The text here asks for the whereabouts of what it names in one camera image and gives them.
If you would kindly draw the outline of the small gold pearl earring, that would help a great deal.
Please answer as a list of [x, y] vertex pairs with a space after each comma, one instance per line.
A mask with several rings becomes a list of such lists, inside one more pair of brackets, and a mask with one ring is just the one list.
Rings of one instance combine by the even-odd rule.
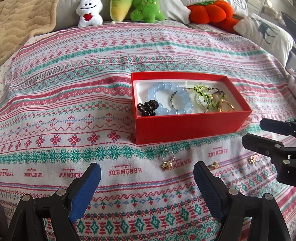
[[212, 164], [210, 164], [208, 166], [209, 169], [217, 169], [219, 167], [219, 163], [218, 162], [213, 162]]

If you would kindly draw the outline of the gold ring green stone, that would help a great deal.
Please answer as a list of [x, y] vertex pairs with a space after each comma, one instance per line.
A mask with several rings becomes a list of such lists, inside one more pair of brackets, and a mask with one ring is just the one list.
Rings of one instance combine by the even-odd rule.
[[217, 111], [220, 113], [234, 112], [234, 106], [225, 99], [220, 99], [216, 104]]

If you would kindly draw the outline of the gold dice charm hoop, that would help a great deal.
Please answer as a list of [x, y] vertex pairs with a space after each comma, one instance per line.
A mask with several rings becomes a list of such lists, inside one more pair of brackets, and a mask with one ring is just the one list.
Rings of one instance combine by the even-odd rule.
[[172, 168], [173, 162], [175, 161], [175, 154], [172, 150], [165, 148], [162, 151], [161, 158], [163, 163], [161, 164], [161, 168], [166, 171]]

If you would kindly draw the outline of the red jewelry box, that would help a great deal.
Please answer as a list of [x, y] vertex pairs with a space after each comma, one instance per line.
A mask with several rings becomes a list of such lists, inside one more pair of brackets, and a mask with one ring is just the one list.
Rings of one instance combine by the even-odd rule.
[[[134, 72], [132, 97], [136, 144], [155, 144], [236, 132], [251, 108], [227, 76], [197, 72]], [[156, 100], [155, 116], [141, 116], [138, 103]], [[234, 112], [220, 113], [229, 101]]]

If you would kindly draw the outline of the gold knot earring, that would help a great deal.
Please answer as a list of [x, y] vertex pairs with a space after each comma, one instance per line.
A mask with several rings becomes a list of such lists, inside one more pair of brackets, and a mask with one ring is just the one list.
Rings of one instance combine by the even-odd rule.
[[255, 164], [261, 161], [261, 156], [259, 154], [253, 154], [249, 158], [249, 164]]

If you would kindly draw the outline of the white deer pillow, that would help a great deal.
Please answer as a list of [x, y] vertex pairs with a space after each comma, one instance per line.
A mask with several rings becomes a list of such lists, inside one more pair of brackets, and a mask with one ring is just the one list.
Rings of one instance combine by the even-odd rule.
[[272, 54], [282, 66], [287, 65], [288, 56], [295, 41], [286, 30], [254, 13], [239, 20], [233, 29]]

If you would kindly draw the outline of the black chair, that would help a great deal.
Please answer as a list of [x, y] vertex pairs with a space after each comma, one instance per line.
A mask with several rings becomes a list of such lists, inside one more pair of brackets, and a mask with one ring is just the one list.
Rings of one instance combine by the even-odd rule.
[[288, 14], [281, 12], [282, 18], [284, 20], [284, 23], [286, 25], [287, 31], [290, 33], [290, 35], [293, 37], [293, 39], [296, 39], [296, 22], [295, 19], [289, 16]]

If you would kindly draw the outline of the patterned handmade bedspread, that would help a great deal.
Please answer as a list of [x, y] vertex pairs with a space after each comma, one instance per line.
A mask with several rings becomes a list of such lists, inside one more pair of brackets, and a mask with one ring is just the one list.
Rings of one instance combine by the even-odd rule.
[[[190, 71], [226, 75], [252, 113], [236, 133], [137, 145], [130, 74]], [[250, 40], [175, 21], [73, 28], [29, 39], [1, 67], [1, 211], [11, 221], [24, 194], [52, 195], [91, 162], [102, 180], [75, 227], [81, 240], [214, 240], [220, 224], [193, 178], [197, 161], [242, 194], [271, 193], [295, 238], [295, 188], [278, 183], [269, 159], [249, 164], [241, 138], [262, 118], [295, 118], [281, 64]], [[161, 168], [162, 151], [175, 154]]]

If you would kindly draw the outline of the orange pumpkin plush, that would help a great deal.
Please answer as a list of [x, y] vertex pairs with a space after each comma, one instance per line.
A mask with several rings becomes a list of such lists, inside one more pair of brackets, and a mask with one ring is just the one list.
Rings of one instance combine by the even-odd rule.
[[209, 24], [227, 33], [238, 34], [234, 26], [239, 22], [234, 17], [233, 7], [226, 1], [203, 1], [187, 6], [191, 11], [189, 20], [195, 24]]

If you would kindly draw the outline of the grey white pillow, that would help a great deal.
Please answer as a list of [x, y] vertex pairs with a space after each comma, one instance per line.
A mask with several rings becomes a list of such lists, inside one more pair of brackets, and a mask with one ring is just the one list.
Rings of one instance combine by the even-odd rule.
[[[191, 11], [187, 6], [201, 2], [203, 1], [159, 1], [159, 5], [167, 20], [175, 20], [186, 25], [191, 23], [189, 20]], [[247, 1], [226, 2], [233, 7], [234, 16], [238, 18], [245, 18], [248, 16]]]

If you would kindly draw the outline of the green tree plush toy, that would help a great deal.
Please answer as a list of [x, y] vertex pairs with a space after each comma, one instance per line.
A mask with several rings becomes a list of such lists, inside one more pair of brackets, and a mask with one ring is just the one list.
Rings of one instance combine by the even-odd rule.
[[135, 0], [132, 6], [134, 8], [130, 14], [132, 21], [154, 23], [155, 21], [163, 21], [166, 18], [157, 0]]

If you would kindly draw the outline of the beige quilted blanket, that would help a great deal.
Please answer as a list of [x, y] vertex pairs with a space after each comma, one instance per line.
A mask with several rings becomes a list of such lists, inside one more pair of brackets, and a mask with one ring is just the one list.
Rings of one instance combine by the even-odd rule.
[[56, 25], [58, 1], [1, 1], [1, 64], [36, 35]]

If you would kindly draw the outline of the white plush toy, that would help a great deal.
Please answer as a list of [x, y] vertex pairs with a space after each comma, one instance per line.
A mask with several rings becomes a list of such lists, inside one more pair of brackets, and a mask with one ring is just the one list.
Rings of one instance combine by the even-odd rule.
[[103, 4], [98, 0], [81, 0], [76, 8], [76, 14], [79, 16], [78, 27], [88, 27], [101, 25], [103, 23], [100, 12]]

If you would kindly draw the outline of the yellow green plush toy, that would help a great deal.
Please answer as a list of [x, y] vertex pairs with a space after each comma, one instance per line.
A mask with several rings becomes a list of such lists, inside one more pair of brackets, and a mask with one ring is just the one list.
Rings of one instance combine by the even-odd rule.
[[121, 23], [130, 7], [132, 6], [133, 0], [111, 0], [110, 1], [110, 17], [113, 23]]

